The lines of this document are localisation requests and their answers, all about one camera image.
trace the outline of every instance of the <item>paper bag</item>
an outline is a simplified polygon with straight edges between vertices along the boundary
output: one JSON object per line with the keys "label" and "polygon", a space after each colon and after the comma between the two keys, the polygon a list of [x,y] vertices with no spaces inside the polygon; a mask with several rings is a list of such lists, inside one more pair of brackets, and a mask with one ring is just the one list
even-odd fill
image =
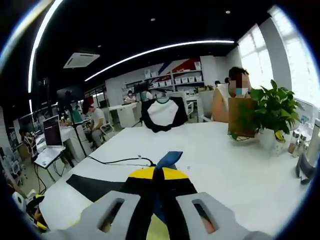
{"label": "paper bag", "polygon": [[230,97],[228,99],[229,105],[229,125],[228,125],[228,133],[236,133],[238,136],[241,137],[248,137],[254,138],[255,137],[255,130],[248,130],[242,125],[241,121],[239,120],[240,115],[239,109],[245,107],[248,109],[248,113],[245,115],[245,118],[248,122],[252,121],[252,114],[250,114],[250,110],[254,111],[255,103],[251,98],[238,98],[238,97]]}

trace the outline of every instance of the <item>floor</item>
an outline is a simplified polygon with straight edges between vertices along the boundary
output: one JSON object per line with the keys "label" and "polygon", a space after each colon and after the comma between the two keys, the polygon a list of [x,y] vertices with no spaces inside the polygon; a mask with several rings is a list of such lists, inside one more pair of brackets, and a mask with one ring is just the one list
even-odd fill
{"label": "floor", "polygon": [[[197,112],[193,112],[190,115],[190,118],[188,120],[189,124],[197,123],[198,122],[198,114]],[[134,127],[141,127],[141,123],[136,124]],[[114,134],[111,136],[113,137],[114,135],[118,134],[121,132],[123,128],[121,128],[120,124],[117,123],[114,125]],[[76,162],[74,159],[72,160],[74,165],[77,165],[78,162]],[[25,170],[23,171],[23,174],[26,175],[26,178],[22,178],[23,184],[20,186],[21,190],[27,195],[31,190],[35,190],[36,193],[41,192],[42,190],[48,189],[51,187],[55,181],[57,181],[60,176],[59,175],[64,175],[66,174],[70,169],[71,166],[69,164],[64,164],[62,160],[59,158],[57,161],[55,161],[55,167],[59,175],[55,172],[54,165],[52,164],[51,166],[48,167],[47,170],[43,169],[42,167],[38,167],[38,175],[41,178],[41,180],[44,182],[45,186],[41,183],[41,181],[38,179],[35,169],[34,169],[34,164],[32,164],[30,159],[26,159],[23,161]]]}

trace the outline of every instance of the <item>laptop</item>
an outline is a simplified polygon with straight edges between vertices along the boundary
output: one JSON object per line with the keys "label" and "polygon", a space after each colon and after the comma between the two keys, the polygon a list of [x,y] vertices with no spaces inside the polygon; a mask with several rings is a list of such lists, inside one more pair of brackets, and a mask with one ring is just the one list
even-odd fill
{"label": "laptop", "polygon": [[34,163],[46,169],[65,149],[60,133],[59,115],[44,120],[43,131],[46,149],[37,156]]}

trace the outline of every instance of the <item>shelf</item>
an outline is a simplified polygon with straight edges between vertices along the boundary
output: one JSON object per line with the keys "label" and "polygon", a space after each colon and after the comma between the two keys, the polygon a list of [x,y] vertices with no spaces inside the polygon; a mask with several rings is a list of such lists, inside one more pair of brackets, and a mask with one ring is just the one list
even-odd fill
{"label": "shelf", "polygon": [[190,71],[178,71],[178,72],[173,72],[172,74],[173,75],[176,75],[176,74],[188,74],[188,73],[196,73],[196,72],[201,72],[202,69],[200,70],[190,70]]}
{"label": "shelf", "polygon": [[204,83],[204,81],[193,81],[193,82],[175,84],[175,86],[189,85],[189,84],[203,84],[203,83]]}
{"label": "shelf", "polygon": [[157,78],[162,78],[162,77],[167,77],[167,76],[171,76],[171,73],[159,75],[159,76],[148,77],[148,78],[145,78],[144,80],[157,79]]}
{"label": "shelf", "polygon": [[170,85],[170,86],[157,86],[157,87],[150,87],[149,90],[154,90],[154,89],[163,89],[163,88],[170,88],[172,87],[173,85]]}

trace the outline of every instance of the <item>window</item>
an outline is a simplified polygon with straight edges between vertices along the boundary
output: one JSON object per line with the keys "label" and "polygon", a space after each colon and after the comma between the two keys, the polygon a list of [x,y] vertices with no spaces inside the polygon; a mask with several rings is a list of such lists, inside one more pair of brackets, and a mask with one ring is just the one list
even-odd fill
{"label": "window", "polygon": [[268,49],[258,25],[255,25],[239,43],[241,63],[249,72],[251,86],[272,88],[273,72]]}
{"label": "window", "polygon": [[287,54],[295,97],[320,108],[320,84],[316,62],[294,24],[278,7],[269,11]]}

